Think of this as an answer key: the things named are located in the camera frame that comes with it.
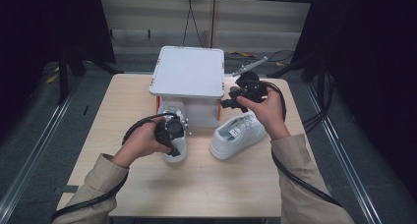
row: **gray floor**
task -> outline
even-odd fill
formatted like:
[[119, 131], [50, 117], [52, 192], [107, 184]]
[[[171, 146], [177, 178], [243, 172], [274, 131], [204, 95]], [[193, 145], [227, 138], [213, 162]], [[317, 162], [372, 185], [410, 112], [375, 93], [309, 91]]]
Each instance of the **gray floor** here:
[[[258, 56], [271, 53], [256, 53]], [[275, 56], [285, 58], [283, 52]], [[225, 55], [225, 72], [236, 71], [242, 61], [231, 60]], [[154, 69], [157, 58], [155, 53], [117, 54], [115, 68], [129, 72], [148, 72]], [[45, 69], [53, 68], [50, 63]], [[94, 120], [101, 100], [111, 81], [109, 74], [96, 66], [86, 63], [88, 71], [82, 78], [81, 85], [74, 93], [55, 135], [49, 143], [39, 164], [34, 171], [28, 186], [16, 205], [9, 223], [47, 223], [60, 198], [59, 190], [67, 184], [89, 128]], [[282, 67], [267, 63], [256, 69], [261, 75], [273, 73]], [[297, 104], [302, 120], [316, 114], [312, 101], [300, 75], [294, 71], [285, 75]], [[46, 84], [51, 75], [46, 74], [38, 84], [29, 102], [25, 115], [19, 120], [12, 133], [0, 142], [0, 196], [10, 187], [22, 166], [46, 127], [53, 114], [59, 96], [59, 81]], [[354, 165], [366, 191], [371, 196], [382, 223], [417, 223], [417, 207], [394, 171], [377, 150], [367, 140], [360, 126], [354, 123], [343, 99], [337, 90], [329, 110], [329, 117], [336, 128], [352, 164]], [[331, 194], [346, 208], [356, 223], [368, 223], [357, 197], [346, 179], [340, 163], [321, 125], [308, 134], [309, 142], [315, 154], [318, 166], [323, 173]], [[134, 219], [116, 218], [115, 223], [134, 223]], [[139, 219], [136, 223], [260, 223], [259, 219]], [[269, 223], [278, 223], [271, 218]]]

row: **white box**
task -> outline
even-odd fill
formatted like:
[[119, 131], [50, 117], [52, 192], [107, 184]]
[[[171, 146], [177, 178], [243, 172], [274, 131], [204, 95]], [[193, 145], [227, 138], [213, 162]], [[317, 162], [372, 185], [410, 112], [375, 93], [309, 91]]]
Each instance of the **white box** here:
[[149, 92], [184, 104], [190, 127], [218, 126], [224, 95], [224, 53], [221, 49], [164, 46], [160, 50]]

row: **beige sleeve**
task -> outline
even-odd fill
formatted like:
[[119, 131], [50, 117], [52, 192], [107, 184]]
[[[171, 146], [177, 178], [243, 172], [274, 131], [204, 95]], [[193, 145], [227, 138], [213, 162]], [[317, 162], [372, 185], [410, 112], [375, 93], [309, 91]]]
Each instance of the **beige sleeve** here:
[[[323, 177], [306, 148], [303, 134], [273, 140], [271, 144], [273, 154], [284, 167], [303, 181], [329, 195]], [[343, 208], [324, 201], [296, 185], [281, 171], [278, 170], [278, 173], [282, 197], [282, 224], [353, 223]]]
[[[111, 156], [107, 154], [98, 156], [94, 167], [85, 178], [85, 184], [77, 190], [66, 206], [101, 196], [123, 181], [129, 170], [113, 164], [110, 159]], [[116, 208], [116, 205], [116, 197], [113, 196], [96, 205], [60, 216], [53, 223], [110, 223], [108, 213]]]

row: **white sneaker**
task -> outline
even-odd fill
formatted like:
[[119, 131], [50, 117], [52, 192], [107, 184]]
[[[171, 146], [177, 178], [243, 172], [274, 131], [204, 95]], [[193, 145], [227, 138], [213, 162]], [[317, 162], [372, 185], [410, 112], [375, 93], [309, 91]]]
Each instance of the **white sneaker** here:
[[218, 159], [227, 159], [261, 141], [267, 132], [254, 112], [234, 117], [214, 131], [210, 151]]
[[[181, 100], [175, 99], [175, 98], [165, 98], [164, 101], [159, 106], [158, 109], [159, 113], [174, 113], [180, 117], [180, 120], [184, 120], [185, 118], [185, 110], [184, 110], [184, 104]], [[176, 163], [184, 160], [184, 158], [187, 156], [187, 143], [185, 140], [185, 132], [183, 138], [174, 139], [172, 141], [172, 144], [180, 151], [180, 155], [178, 156], [171, 156], [166, 153], [162, 153], [162, 158], [169, 163]]]

